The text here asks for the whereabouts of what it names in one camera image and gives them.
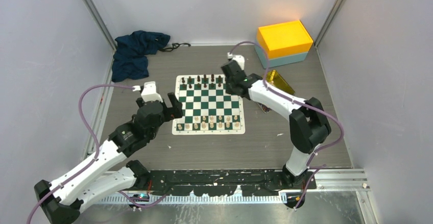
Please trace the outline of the gold metal tin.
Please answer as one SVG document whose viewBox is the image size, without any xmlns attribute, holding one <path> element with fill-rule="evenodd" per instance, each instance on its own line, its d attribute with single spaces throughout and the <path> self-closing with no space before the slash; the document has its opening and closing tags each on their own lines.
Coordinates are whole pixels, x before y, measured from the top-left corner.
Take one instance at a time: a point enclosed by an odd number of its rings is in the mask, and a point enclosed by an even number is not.
<svg viewBox="0 0 433 224">
<path fill-rule="evenodd" d="M 272 86 L 290 94 L 295 95 L 294 89 L 288 84 L 288 82 L 279 74 L 279 72 L 275 69 L 267 72 L 266 81 L 269 82 Z"/>
</svg>

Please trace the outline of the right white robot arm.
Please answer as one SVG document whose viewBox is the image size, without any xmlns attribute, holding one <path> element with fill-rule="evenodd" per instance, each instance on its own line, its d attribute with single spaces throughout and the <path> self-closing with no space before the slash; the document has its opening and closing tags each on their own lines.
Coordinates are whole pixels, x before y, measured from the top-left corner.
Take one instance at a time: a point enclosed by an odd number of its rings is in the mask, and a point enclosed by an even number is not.
<svg viewBox="0 0 433 224">
<path fill-rule="evenodd" d="M 320 101 L 292 96 L 255 73 L 247 75 L 235 60 L 223 64 L 221 70 L 228 94 L 263 104 L 288 120 L 294 148 L 283 167 L 283 181 L 288 188 L 297 188 L 303 182 L 311 155 L 331 132 L 327 117 L 320 113 Z"/>
</svg>

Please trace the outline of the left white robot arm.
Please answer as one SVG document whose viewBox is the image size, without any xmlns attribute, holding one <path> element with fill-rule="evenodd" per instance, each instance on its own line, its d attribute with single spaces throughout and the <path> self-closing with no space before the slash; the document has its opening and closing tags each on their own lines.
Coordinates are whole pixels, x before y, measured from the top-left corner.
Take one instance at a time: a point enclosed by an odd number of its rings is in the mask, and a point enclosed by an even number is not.
<svg viewBox="0 0 433 224">
<path fill-rule="evenodd" d="M 173 92 L 168 98 L 171 107 L 158 93 L 138 98 L 139 108 L 132 120 L 118 126 L 97 152 L 65 175 L 51 182 L 41 180 L 34 186 L 50 223 L 73 223 L 89 206 L 114 192 L 147 187 L 150 173 L 138 160 L 129 161 L 106 177 L 102 174 L 145 147 L 163 123 L 182 117 L 182 103 Z"/>
</svg>

